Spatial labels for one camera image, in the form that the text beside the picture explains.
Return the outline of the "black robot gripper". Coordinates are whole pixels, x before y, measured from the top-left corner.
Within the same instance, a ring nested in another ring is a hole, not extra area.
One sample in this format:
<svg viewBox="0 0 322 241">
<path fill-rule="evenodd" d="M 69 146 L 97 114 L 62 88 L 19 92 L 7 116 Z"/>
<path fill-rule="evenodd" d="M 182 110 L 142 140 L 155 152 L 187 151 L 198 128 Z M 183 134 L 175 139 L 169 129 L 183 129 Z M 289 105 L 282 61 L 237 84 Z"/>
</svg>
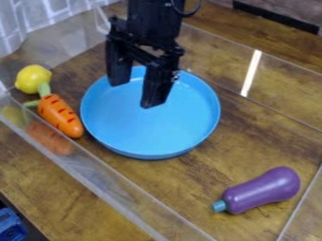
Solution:
<svg viewBox="0 0 322 241">
<path fill-rule="evenodd" d="M 113 87 L 130 82 L 134 61 L 146 66 L 141 106 L 151 108 L 167 100 L 179 79 L 183 48 L 181 33 L 185 0 L 129 0 L 127 18 L 109 18 L 106 67 Z"/>
</svg>

